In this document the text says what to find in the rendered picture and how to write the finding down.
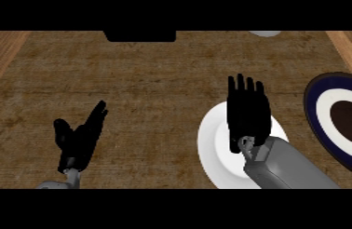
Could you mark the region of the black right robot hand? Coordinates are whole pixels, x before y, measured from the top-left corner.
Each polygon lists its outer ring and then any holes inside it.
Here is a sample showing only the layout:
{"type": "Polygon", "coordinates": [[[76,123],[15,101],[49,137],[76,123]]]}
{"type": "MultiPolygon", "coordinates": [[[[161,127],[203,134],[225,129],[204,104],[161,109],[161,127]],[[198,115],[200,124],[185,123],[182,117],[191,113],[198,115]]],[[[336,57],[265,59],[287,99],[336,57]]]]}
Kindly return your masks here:
{"type": "Polygon", "coordinates": [[[271,134],[271,108],[265,85],[241,74],[228,77],[226,124],[229,130],[229,151],[241,152],[240,138],[254,138],[254,146],[265,144],[271,134]]]}

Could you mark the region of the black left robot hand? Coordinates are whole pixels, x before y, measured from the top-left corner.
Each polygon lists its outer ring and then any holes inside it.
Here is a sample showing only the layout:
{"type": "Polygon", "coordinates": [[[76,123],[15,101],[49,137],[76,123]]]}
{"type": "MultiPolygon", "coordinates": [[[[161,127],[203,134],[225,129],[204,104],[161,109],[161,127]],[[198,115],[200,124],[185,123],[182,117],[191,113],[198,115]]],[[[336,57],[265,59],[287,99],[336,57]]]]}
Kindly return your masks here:
{"type": "Polygon", "coordinates": [[[87,168],[102,133],[107,114],[107,103],[99,101],[86,123],[77,129],[71,128],[65,119],[58,118],[53,121],[55,142],[61,149],[58,165],[58,171],[61,173],[73,168],[78,171],[87,168]]]}

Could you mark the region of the navy and white plate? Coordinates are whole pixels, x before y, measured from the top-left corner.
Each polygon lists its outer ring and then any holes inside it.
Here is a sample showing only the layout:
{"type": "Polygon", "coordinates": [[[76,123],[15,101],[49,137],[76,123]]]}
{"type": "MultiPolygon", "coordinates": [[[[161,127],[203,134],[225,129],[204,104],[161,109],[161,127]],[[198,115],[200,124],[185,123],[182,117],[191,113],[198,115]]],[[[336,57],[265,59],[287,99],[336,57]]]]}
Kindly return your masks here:
{"type": "Polygon", "coordinates": [[[352,74],[327,73],[311,80],[303,110],[324,149],[352,171],[352,74]]]}

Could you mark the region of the grey round object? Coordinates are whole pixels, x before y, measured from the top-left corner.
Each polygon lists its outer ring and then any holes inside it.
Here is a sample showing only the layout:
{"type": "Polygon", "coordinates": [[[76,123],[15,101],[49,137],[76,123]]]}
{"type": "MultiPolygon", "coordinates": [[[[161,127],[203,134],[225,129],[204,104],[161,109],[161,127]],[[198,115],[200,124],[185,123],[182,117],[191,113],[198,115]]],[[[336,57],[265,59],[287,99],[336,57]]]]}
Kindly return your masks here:
{"type": "Polygon", "coordinates": [[[274,37],[281,33],[281,31],[249,31],[249,32],[257,35],[259,37],[274,37]]]}

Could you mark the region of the black appliance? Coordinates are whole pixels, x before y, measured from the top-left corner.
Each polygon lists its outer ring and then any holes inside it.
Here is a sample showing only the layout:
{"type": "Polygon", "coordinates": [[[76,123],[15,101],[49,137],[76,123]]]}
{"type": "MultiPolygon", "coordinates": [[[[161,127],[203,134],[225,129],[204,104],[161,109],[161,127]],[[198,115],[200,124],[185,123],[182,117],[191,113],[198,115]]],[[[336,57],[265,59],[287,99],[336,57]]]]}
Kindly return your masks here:
{"type": "Polygon", "coordinates": [[[105,36],[110,42],[173,42],[176,40],[175,31],[160,32],[127,32],[127,31],[105,31],[105,36]]]}

